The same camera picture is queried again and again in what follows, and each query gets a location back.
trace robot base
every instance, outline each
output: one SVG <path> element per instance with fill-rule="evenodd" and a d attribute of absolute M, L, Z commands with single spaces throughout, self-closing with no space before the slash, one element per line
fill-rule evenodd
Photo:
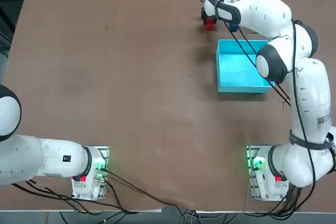
<path fill-rule="evenodd" d="M 271 145 L 247 145 L 248 172 L 252 199 L 281 201 L 287 194 L 289 182 L 280 181 L 268 166 Z"/>
<path fill-rule="evenodd" d="M 100 169 L 108 169 L 108 146 L 87 146 L 92 156 L 91 169 L 86 177 L 80 177 L 79 181 L 71 180 L 72 198 L 85 200 L 99 200 L 106 197 L 106 172 Z"/>

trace cable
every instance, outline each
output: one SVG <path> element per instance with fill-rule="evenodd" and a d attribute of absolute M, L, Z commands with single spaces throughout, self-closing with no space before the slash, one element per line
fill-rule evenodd
<path fill-rule="evenodd" d="M 224 25 L 226 26 L 226 28 L 228 29 L 228 31 L 230 32 L 230 34 L 232 35 L 232 37 L 235 39 L 235 41 L 238 43 L 239 47 L 241 48 L 241 50 L 244 52 L 244 54 L 247 56 L 247 58 L 249 59 L 249 61 L 253 64 L 253 66 L 255 66 L 255 68 L 257 68 L 256 64 L 251 60 L 251 58 L 248 56 L 247 52 L 244 50 L 244 48 L 242 47 L 242 45 L 239 43 L 238 39 L 236 38 L 236 36 L 233 34 L 233 32 L 229 29 L 229 27 L 227 26 L 227 24 L 224 22 Z M 288 100 L 284 97 L 284 95 L 282 95 L 277 89 L 276 87 L 274 87 L 274 85 L 266 80 L 268 82 L 268 84 L 278 93 L 279 96 L 281 96 L 281 98 L 283 98 L 283 100 L 290 106 L 290 103 L 288 102 Z"/>
<path fill-rule="evenodd" d="M 233 222 L 237 217 L 238 217 L 239 214 L 236 214 L 235 217 L 233 217 L 231 220 L 229 220 L 227 223 L 225 224 L 230 224 L 231 222 Z"/>
<path fill-rule="evenodd" d="M 165 201 L 165 200 L 161 200 L 161 199 L 158 199 L 158 198 L 154 197 L 153 195 L 147 193 L 145 190 L 140 189 L 139 187 L 133 185 L 132 183 L 128 182 L 127 180 L 123 179 L 122 177 L 118 176 L 117 174 L 115 174 L 115 173 L 113 173 L 113 172 L 111 172 L 111 171 L 109 171 L 109 170 L 107 170 L 107 169 L 102 168 L 102 169 L 100 169 L 100 170 L 103 171 L 103 172 L 107 172 L 107 173 L 111 174 L 112 176 L 114 176 L 114 177 L 120 179 L 121 181 L 123 181 L 123 182 L 126 183 L 127 185 L 133 187 L 133 188 L 136 189 L 137 191 L 139 191 L 139 192 L 145 194 L 146 196 L 150 197 L 151 199 L 156 200 L 157 202 L 159 202 L 159 203 L 161 203 L 161 204 L 176 207 L 177 210 L 180 212 L 181 216 L 183 215 L 182 212 L 180 211 L 180 209 L 178 208 L 178 206 L 177 206 L 176 204 L 173 204 L 173 203 L 167 202 L 167 201 Z"/>
<path fill-rule="evenodd" d="M 111 190 L 112 190 L 112 192 L 113 192 L 113 194 L 114 194 L 115 200 L 116 200 L 116 202 L 117 202 L 119 208 L 121 209 L 121 211 L 122 211 L 125 215 L 134 215 L 134 214 L 137 214 L 137 213 L 138 213 L 138 212 L 131 212 L 131 211 L 128 211 L 128 210 L 124 209 L 124 208 L 121 206 L 121 203 L 120 203 L 120 200 L 119 200 L 119 198 L 118 198 L 117 192 L 116 192 L 115 188 L 113 187 L 113 185 L 112 185 L 109 181 L 107 181 L 107 180 L 105 180 L 105 183 L 111 188 Z"/>
<path fill-rule="evenodd" d="M 294 90 L 294 99 L 295 99 L 295 105 L 296 105 L 296 109 L 297 109 L 297 113 L 298 113 L 298 118 L 299 118 L 299 121 L 300 121 L 303 137 L 304 137 L 305 142 L 306 142 L 306 148 L 307 148 L 307 151 L 308 151 L 308 156 L 309 156 L 311 169 L 312 169 L 312 173 L 313 173 L 313 185 L 310 189 L 310 192 L 306 196 L 306 198 L 295 208 L 295 211 L 298 210 L 310 198 L 310 196 L 314 192 L 315 184 L 316 184 L 316 174 L 315 174 L 314 162 L 313 162 L 313 159 L 311 157 L 310 149 L 308 148 L 308 139 L 307 139 L 307 136 L 306 136 L 305 127 L 303 125 L 303 121 L 302 121 L 302 117 L 301 117 L 301 113 L 300 113 L 300 109 L 299 109 L 298 97 L 297 97 L 296 74 L 295 74 L 295 70 L 296 70 L 295 69 L 295 57 L 296 57 L 296 28 L 295 28 L 295 23 L 297 23 L 297 22 L 299 22 L 299 21 L 298 20 L 294 21 L 292 19 L 292 25 L 293 25 L 293 64 L 292 64 L 293 90 Z"/>
<path fill-rule="evenodd" d="M 44 197 L 44 198 L 49 198 L 49 199 L 55 199 L 55 200 L 64 200 L 64 199 L 61 199 L 61 198 L 56 198 L 56 197 L 53 197 L 53 196 L 48 196 L 48 195 L 44 195 L 44 194 L 39 194 L 39 193 L 36 193 L 34 191 L 31 191 L 31 190 L 28 190 L 27 188 L 24 188 L 18 184 L 12 184 L 13 186 L 15 186 L 16 188 L 22 190 L 22 191 L 25 191 L 26 193 L 29 193 L 29 194 L 32 194 L 32 195 L 35 195 L 35 196 L 41 196 L 41 197 Z M 117 208 L 120 210 L 120 208 L 118 206 L 115 206 L 115 205 L 112 205 L 112 204 L 108 204 L 108 203 L 103 203 L 103 202 L 99 202 L 99 201 L 94 201 L 94 200 L 86 200 L 86 199 L 72 199 L 70 197 L 67 197 L 68 200 L 74 200 L 74 201 L 84 201 L 84 202 L 91 202 L 91 203 L 94 203 L 94 204 L 97 204 L 97 205 L 102 205 L 102 206 L 108 206 L 108 207 L 114 207 L 114 208 Z"/>
<path fill-rule="evenodd" d="M 37 185 L 37 183 L 36 183 L 35 181 L 33 181 L 33 180 L 30 180 L 30 182 L 32 182 L 32 183 L 34 183 L 34 184 Z M 60 199 L 64 200 L 68 205 L 70 205 L 74 210 L 76 210 L 77 212 L 79 212 L 79 213 L 81 213 L 81 214 L 89 214 L 89 215 L 100 215 L 100 214 L 101 214 L 100 212 L 99 212 L 99 213 L 93 213 L 93 212 L 88 211 L 88 210 L 87 210 L 87 209 L 86 209 L 80 202 L 77 202 L 76 199 L 72 199 L 72 198 L 70 198 L 70 197 L 68 197 L 68 196 L 66 196 L 66 195 L 57 194 L 57 193 L 55 193 L 54 191 L 52 191 L 52 190 L 51 190 L 50 188 L 48 188 L 48 187 L 45 187 L 48 191 L 39 189 L 39 188 L 35 187 L 34 185 L 32 185 L 30 182 L 26 181 L 26 184 L 28 184 L 28 185 L 29 185 L 30 187 L 32 187 L 33 189 L 35 189 L 35 190 L 37 190 L 37 191 L 40 191 L 40 192 L 42 192 L 42 193 L 52 194 L 52 195 L 54 195 L 54 196 L 58 196 Z M 73 202 L 79 204 L 79 205 L 83 208 L 84 212 L 78 210 L 73 204 L 69 203 L 68 200 L 63 199 L 64 197 L 69 198 L 68 200 L 71 200 L 71 201 L 73 201 Z"/>
<path fill-rule="evenodd" d="M 226 215 L 225 215 L 225 217 L 224 217 L 223 224 L 225 224 L 225 221 L 226 221 L 227 215 L 228 215 L 228 214 L 226 214 Z"/>
<path fill-rule="evenodd" d="M 126 215 L 123 215 L 119 218 L 119 220 L 117 220 L 114 224 L 117 224 L 118 222 L 120 222 Z"/>
<path fill-rule="evenodd" d="M 244 39 L 246 40 L 246 42 L 249 44 L 250 48 L 252 48 L 252 51 L 254 52 L 254 54 L 257 55 L 257 52 L 255 51 L 255 49 L 254 49 L 253 46 L 251 45 L 250 41 L 245 37 L 243 31 L 241 30 L 241 28 L 240 28 L 239 26 L 238 26 L 238 29 L 239 29 L 241 35 L 243 36 L 243 38 L 244 38 Z M 276 85 L 277 85 L 277 87 L 278 87 L 278 88 L 285 94 L 285 96 L 287 97 L 287 99 L 290 101 L 290 98 L 289 98 L 289 96 L 287 95 L 287 93 L 285 92 L 285 90 L 283 90 L 283 88 L 282 88 L 279 84 L 276 83 Z"/>
<path fill-rule="evenodd" d="M 122 212 L 117 212 L 116 214 L 111 215 L 110 217 L 108 217 L 108 218 L 106 218 L 106 219 L 104 218 L 101 222 L 99 222 L 99 223 L 97 223 L 97 224 L 106 223 L 107 220 L 109 220 L 109 219 L 111 219 L 111 218 L 113 218 L 114 216 L 117 216 L 117 215 L 119 215 L 119 214 L 122 214 Z"/>
<path fill-rule="evenodd" d="M 60 214 L 61 214 L 61 217 L 62 217 L 62 220 L 64 221 L 64 223 L 65 224 L 69 224 L 66 220 L 65 220 L 65 218 L 64 218 L 64 216 L 63 216 L 63 214 L 62 214 L 62 212 L 59 212 Z"/>

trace blue block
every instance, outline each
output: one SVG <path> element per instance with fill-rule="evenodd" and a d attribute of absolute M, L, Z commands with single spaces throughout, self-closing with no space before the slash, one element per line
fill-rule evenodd
<path fill-rule="evenodd" d="M 238 25 L 229 24 L 230 31 L 238 31 Z"/>
<path fill-rule="evenodd" d="M 251 60 L 256 63 L 256 55 L 247 41 L 238 41 Z M 256 52 L 268 43 L 266 40 L 249 40 L 249 42 Z M 221 93 L 265 93 L 271 88 L 233 39 L 218 41 L 216 65 L 217 86 Z"/>

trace black band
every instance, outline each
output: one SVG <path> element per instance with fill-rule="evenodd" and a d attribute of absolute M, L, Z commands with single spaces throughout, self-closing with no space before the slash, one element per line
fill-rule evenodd
<path fill-rule="evenodd" d="M 269 149 L 269 152 L 268 152 L 268 155 L 267 155 L 267 162 L 268 162 L 268 167 L 271 171 L 271 173 L 273 174 L 273 176 L 279 176 L 281 178 L 281 181 L 286 181 L 287 178 L 285 177 L 285 175 L 279 173 L 276 169 L 275 169 L 275 166 L 274 166 L 274 163 L 273 163 L 273 152 L 274 152 L 274 149 L 279 146 L 279 145 L 273 145 L 271 147 L 271 149 Z"/>
<path fill-rule="evenodd" d="M 84 170 L 84 172 L 80 175 L 80 176 L 87 176 L 90 172 L 91 169 L 91 165 L 92 165 L 92 156 L 91 156 L 91 152 L 89 150 L 89 148 L 87 148 L 86 146 L 83 146 L 84 150 L 87 152 L 88 154 L 88 164 Z"/>
<path fill-rule="evenodd" d="M 215 6 L 215 13 L 217 12 L 217 8 L 222 9 L 231 14 L 232 19 L 226 19 L 219 17 L 218 20 L 227 22 L 229 24 L 239 25 L 241 21 L 241 14 L 237 7 L 233 5 L 227 5 L 224 3 L 224 0 L 208 0 L 213 6 Z"/>
<path fill-rule="evenodd" d="M 216 19 L 219 19 L 220 17 L 219 17 L 219 15 L 218 15 L 218 4 L 220 3 L 220 2 L 224 2 L 224 0 L 216 0 L 215 1 L 215 4 L 214 4 L 214 6 L 215 6 L 215 17 L 216 17 Z"/>
<path fill-rule="evenodd" d="M 325 142 L 325 143 L 312 143 L 312 142 L 306 142 L 305 140 L 295 136 L 292 133 L 292 130 L 289 131 L 289 141 L 292 145 L 297 144 L 301 147 L 310 149 L 310 150 L 317 150 L 317 151 L 322 151 L 322 150 L 326 150 L 332 147 L 333 142 L 334 142 L 334 136 L 329 132 L 326 135 L 326 138 L 328 138 L 329 142 Z"/>

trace table surface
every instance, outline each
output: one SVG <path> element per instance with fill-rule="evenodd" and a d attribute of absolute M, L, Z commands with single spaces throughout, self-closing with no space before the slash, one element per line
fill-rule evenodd
<path fill-rule="evenodd" d="M 336 97 L 336 0 L 282 1 L 317 32 L 315 56 Z M 23 105 L 18 132 L 109 145 L 112 170 L 179 206 L 244 210 L 246 145 L 287 143 L 291 114 L 273 90 L 218 95 L 217 41 L 231 36 L 220 23 L 205 32 L 201 7 L 200 0 L 25 0 L 4 78 Z M 301 210 L 335 212 L 335 178 L 318 181 Z M 40 181 L 71 193 L 69 180 Z M 125 208 L 162 206 L 113 183 Z M 11 199 L 2 210 L 68 209 L 13 186 L 0 194 Z M 105 202 L 116 203 L 111 192 Z M 273 205 L 250 199 L 247 210 Z"/>

